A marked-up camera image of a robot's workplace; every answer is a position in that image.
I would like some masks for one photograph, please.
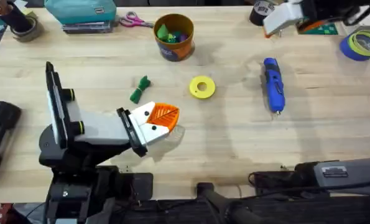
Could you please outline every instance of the yellow ring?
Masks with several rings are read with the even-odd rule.
[[[197,85],[200,83],[205,83],[206,88],[204,91],[198,89]],[[200,76],[194,77],[191,80],[190,85],[189,85],[189,90],[190,90],[190,93],[194,97],[199,98],[199,99],[205,99],[205,98],[212,96],[212,94],[214,94],[215,83],[214,83],[214,80],[212,80],[210,77],[200,75]]]

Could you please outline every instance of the blue painter's tape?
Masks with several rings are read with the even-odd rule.
[[[365,61],[365,60],[369,60],[370,59],[370,56],[365,56],[365,55],[361,55],[359,53],[356,53],[354,50],[351,49],[351,46],[349,46],[349,37],[351,36],[352,34],[350,34],[349,36],[345,37],[341,43],[340,43],[340,50],[342,51],[342,53],[347,56],[348,58],[350,59],[353,59],[355,61],[359,61],[359,62],[362,62],[362,61]]]

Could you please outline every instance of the black mat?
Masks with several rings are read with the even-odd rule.
[[[162,200],[161,207],[183,202],[183,200]],[[370,197],[335,197],[320,200],[298,200],[280,202],[257,199],[248,201],[247,206],[261,217],[271,217],[288,224],[370,224]],[[155,208],[155,201],[145,202],[144,208]],[[214,224],[215,220],[200,200],[197,203],[173,208],[168,212],[124,212],[116,213],[111,223],[117,224]]]

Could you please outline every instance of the blue glue gun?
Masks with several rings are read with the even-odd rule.
[[[264,65],[269,108],[273,113],[280,115],[284,109],[285,98],[279,64],[274,58],[265,58]]]

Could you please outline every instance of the wooden tabletop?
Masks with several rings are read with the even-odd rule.
[[[370,157],[370,61],[346,58],[338,48],[342,36],[298,35],[288,28],[282,38],[265,39],[244,6],[119,8],[118,14],[132,10],[148,22],[173,12],[188,16],[195,25],[192,56],[166,61],[146,27],[66,35],[45,9],[34,9],[46,30],[42,37],[23,44],[5,33],[0,101],[22,108],[22,116],[0,169],[0,202],[45,200],[52,173],[38,162],[38,140],[50,124],[47,60],[84,110],[113,115],[149,101],[180,108],[173,138],[151,146],[147,157],[129,150],[106,162],[124,172],[153,173],[154,198],[192,197],[201,181],[214,182],[224,195],[245,196],[253,194],[247,186],[253,171]],[[284,81],[279,118],[269,113],[262,88],[266,57],[277,59]],[[129,96],[144,75],[154,85],[135,105]],[[189,93],[197,75],[214,79],[211,98]]]

